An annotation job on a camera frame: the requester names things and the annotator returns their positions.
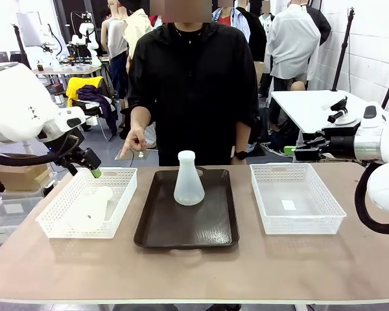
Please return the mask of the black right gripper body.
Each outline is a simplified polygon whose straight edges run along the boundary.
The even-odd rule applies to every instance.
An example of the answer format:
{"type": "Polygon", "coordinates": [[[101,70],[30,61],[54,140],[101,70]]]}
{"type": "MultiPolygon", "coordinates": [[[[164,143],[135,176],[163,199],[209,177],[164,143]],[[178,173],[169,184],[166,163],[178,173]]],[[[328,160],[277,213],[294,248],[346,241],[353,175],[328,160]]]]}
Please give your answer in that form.
{"type": "Polygon", "coordinates": [[[356,128],[331,127],[323,130],[327,146],[322,148],[323,154],[331,154],[338,159],[356,159],[354,140],[356,128]]]}

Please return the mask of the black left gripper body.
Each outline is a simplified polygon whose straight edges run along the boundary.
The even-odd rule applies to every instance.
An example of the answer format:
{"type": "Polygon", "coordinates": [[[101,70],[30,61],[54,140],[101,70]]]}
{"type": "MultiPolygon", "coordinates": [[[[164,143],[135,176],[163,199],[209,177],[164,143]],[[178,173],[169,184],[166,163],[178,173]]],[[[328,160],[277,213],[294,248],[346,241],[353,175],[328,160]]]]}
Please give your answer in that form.
{"type": "Polygon", "coordinates": [[[81,148],[85,137],[82,132],[75,128],[64,135],[62,147],[58,151],[58,164],[65,168],[77,164],[88,169],[98,169],[101,160],[91,148],[81,148]]]}

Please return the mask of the person's right hand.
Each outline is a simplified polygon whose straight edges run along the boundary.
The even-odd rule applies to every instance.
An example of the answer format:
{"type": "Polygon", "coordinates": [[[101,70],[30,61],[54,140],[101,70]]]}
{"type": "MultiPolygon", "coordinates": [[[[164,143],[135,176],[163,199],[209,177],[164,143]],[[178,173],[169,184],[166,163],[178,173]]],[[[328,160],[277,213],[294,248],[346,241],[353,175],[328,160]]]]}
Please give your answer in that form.
{"type": "Polygon", "coordinates": [[[119,154],[120,159],[124,159],[128,151],[143,152],[147,149],[145,139],[145,129],[142,126],[133,125],[126,136],[123,148],[119,154]]]}

